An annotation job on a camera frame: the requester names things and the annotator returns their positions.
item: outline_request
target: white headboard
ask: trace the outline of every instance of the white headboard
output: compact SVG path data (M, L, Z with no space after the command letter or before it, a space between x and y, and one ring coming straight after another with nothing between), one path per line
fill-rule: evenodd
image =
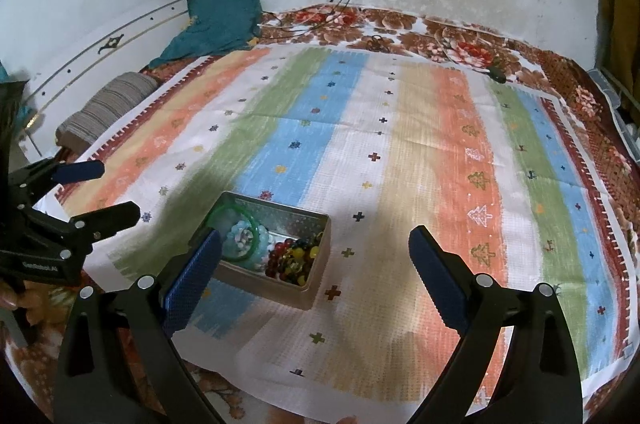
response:
M38 117L18 144L29 162L53 156L57 127L114 77L158 57L187 22L187 0L153 0L47 63L27 85Z

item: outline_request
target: rectangular container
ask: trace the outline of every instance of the rectangular container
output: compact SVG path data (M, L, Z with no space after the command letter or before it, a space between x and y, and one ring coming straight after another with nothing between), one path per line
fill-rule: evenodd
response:
M216 200L216 203L201 224L201 227L206 226L216 229L223 241L225 241L226 235L235 221L221 219L220 216L213 220L212 213L216 212L219 207L229 204L236 205L249 212L277 240L290 237L294 240L311 241L320 232L322 232L322 238L318 245L318 255L308 273L306 284L302 287L277 278L270 278L264 272L248 270L225 261L224 258L214 272L214 278L254 295L271 299L290 307L302 310L310 309L318 293L324 267L331 251L331 220L329 217L326 214L304 211L288 205L225 191Z

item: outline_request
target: gray striped cushion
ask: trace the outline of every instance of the gray striped cushion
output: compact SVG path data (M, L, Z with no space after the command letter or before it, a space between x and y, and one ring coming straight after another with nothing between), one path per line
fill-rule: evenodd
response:
M158 82L134 71L113 79L56 130L58 145L84 153L120 117L151 95Z

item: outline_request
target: maroon stripe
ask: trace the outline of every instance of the maroon stripe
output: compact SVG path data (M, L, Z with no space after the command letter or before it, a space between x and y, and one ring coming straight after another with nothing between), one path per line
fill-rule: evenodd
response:
M598 227L598 231L600 232L600 240L604 247L605 260L607 262L607 266L609 266L609 269L611 270L611 275L614 277L614 280L622 279L622 282L616 285L616 299L618 301L618 306L620 307L621 315L624 315L624 317L618 317L618 328L616 330L615 347L616 356L621 357L623 355L622 349L628 344L627 324L630 320L631 314L631 309L625 296L624 285L629 285L629 276L623 264L623 256L620 252L620 247L616 242L616 238L611 225L609 224L609 219L607 217L606 211L604 210L604 204L602 203L600 192L598 191L593 177L589 172L587 164L582 158L582 154L580 153L580 151L578 151L578 148L575 145L573 137L569 133L564 123L561 121L553 102L545 98L541 98L541 102L545 107L547 115L556 125L556 130L558 131L562 139L562 143L569 152L569 155L574 162L574 166L578 170L578 174L580 174L582 183L588 190L588 197L591 200L591 208L596 217L596 225Z
M105 142L93 155L91 155L88 160L100 160L104 162L108 159L113 153L121 147L124 142L129 140L131 136L138 130L142 124L144 124L147 120L151 118L151 116L165 104L171 97L173 97L176 93L178 93L184 86L192 82L196 77L201 76L202 72L213 62L219 60L221 56L213 56L208 57L203 63L197 65L195 68L191 68L189 73L185 75L182 79L176 82L170 89L165 91L160 97L154 100L146 109L142 110L140 114L135 117L129 124L124 126L121 130L117 131L117 133L113 134L107 142ZM80 185L81 182L76 182L75 184L68 184L64 187L61 187L60 190L56 193L56 198L60 203L64 203L64 201L69 197L69 195Z

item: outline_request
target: blue gripper pad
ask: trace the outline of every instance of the blue gripper pad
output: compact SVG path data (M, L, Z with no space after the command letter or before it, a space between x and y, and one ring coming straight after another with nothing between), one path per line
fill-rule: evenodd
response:
M416 227L411 231L411 261L444 324L463 336L469 327L466 295L443 261L445 254L424 227Z
M62 164L51 177L54 182L62 185L87 180L99 179L104 174L104 164L100 160L88 160L73 164Z
M212 230L164 296L162 330L168 337L186 328L221 256L220 233Z

